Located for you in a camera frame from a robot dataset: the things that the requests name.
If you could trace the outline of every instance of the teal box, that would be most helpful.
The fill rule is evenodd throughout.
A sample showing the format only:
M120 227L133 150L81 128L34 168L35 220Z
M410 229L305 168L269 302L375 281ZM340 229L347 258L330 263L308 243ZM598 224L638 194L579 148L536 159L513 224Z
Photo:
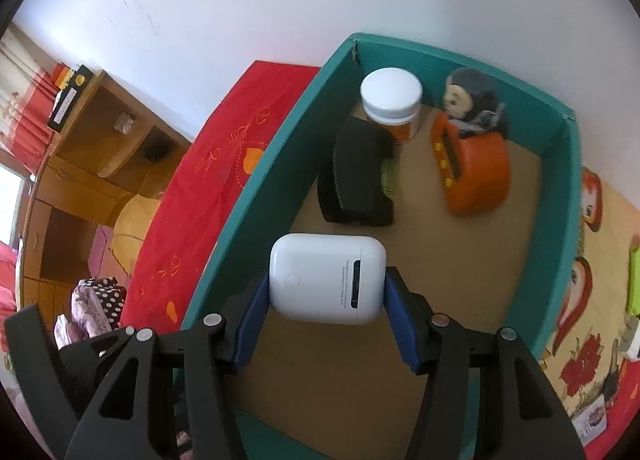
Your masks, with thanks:
M189 328L268 268L273 243L289 228L329 153L335 134L359 99L362 79L397 66L422 82L423 103L441 107L449 73L482 70L497 82L509 106L510 139L542 159L542 183L527 262L504 324L515 328L540 356L554 330L574 260L580 209L580 139L574 114L537 88L493 66L423 44L352 34L310 83L274 136L220 233L182 323ZM466 448L473 453L478 382L471 382ZM324 458L247 414L238 414L242 440L253 460Z

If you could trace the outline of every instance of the blue gripper pad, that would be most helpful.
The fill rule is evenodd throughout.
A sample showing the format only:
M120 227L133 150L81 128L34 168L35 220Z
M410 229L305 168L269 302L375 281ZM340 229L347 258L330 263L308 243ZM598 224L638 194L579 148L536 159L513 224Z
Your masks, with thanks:
M238 370L251 360L268 310L269 273L266 272L255 289L254 296L247 306L236 333L236 351L233 363Z
M418 353L418 333L409 308L404 303L399 289L408 292L404 281L394 267L388 267L385 276L385 310L396 344L400 350L402 362L416 374L422 365Z

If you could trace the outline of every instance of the red curtain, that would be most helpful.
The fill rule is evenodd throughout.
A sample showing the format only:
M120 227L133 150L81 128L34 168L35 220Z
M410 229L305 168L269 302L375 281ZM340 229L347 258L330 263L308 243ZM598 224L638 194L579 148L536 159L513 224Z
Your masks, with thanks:
M47 121L58 92L9 28L0 41L0 143L31 173L51 140Z

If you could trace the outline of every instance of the yellow cloth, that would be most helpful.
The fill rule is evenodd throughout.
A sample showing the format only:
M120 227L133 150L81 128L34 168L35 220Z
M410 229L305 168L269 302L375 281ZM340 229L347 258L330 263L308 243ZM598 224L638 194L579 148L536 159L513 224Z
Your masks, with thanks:
M133 272L140 247L158 206L159 200L136 195L127 202L116 221L109 247L128 275Z

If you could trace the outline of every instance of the white wall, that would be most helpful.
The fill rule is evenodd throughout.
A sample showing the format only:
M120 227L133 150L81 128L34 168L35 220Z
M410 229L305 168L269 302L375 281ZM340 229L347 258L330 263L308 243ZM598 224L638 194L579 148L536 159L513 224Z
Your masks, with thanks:
M321 65L353 31L446 47L577 111L584 162L640 207L640 19L627 0L26 0L16 20L192 136L254 59Z

